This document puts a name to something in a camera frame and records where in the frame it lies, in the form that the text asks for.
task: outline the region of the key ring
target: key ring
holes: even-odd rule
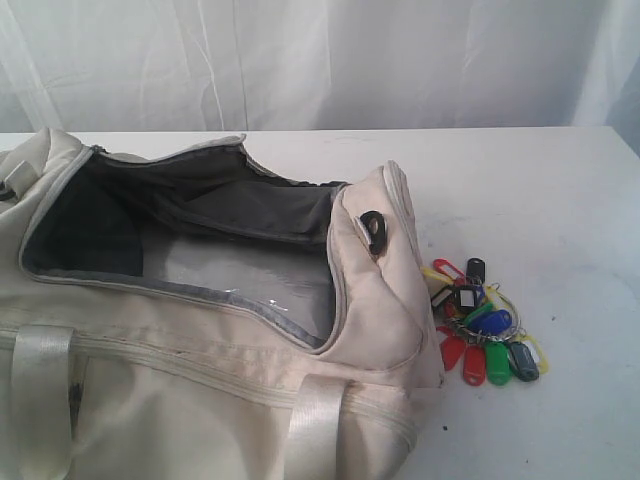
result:
[[[466,338],[469,344],[473,345],[482,345],[486,342],[508,342],[512,340],[516,336],[522,334],[525,330],[522,327],[522,322],[520,320],[520,314],[518,313],[518,309],[515,307],[513,302],[509,300],[505,295],[500,293],[497,289],[494,289],[496,295],[500,297],[500,299],[506,304],[507,308],[510,310],[510,313],[513,317],[513,324],[504,332],[499,335],[486,335],[480,332],[473,332],[468,329],[462,322],[460,322],[457,318],[454,317],[445,317],[445,323],[452,328],[457,335],[463,336]]]

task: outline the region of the white curtain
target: white curtain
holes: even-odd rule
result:
[[[638,0],[0,0],[0,131],[613,125]]]

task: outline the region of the bag handle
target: bag handle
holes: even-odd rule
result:
[[[62,480],[71,466],[72,328],[18,330],[11,367],[12,421],[24,480]]]
[[[289,421],[285,480],[336,478],[340,407],[348,380],[307,375]]]

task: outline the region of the yellow key tag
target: yellow key tag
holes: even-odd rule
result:
[[[502,301],[502,298],[500,298],[500,294],[495,288],[485,287],[484,291],[485,291],[485,295],[487,296],[489,301],[493,303],[493,306],[495,307],[496,310],[511,311],[511,309],[509,309],[507,304],[504,303],[504,301]]]
[[[518,335],[517,340],[524,343],[529,348],[531,356],[536,362],[536,366],[538,367],[540,374],[547,373],[549,371],[549,361],[542,351],[542,348],[540,348],[538,341],[528,333],[525,335]]]
[[[434,269],[429,267],[421,267],[420,270],[425,277],[433,278],[434,280],[438,280],[439,282],[445,283],[447,285],[453,285],[453,280],[446,275],[443,275],[440,272],[436,272]]]

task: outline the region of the bag opening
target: bag opening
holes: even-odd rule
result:
[[[251,309],[312,348],[329,337],[327,259],[342,182],[293,182],[241,145],[150,163],[94,153],[26,239],[23,268]]]

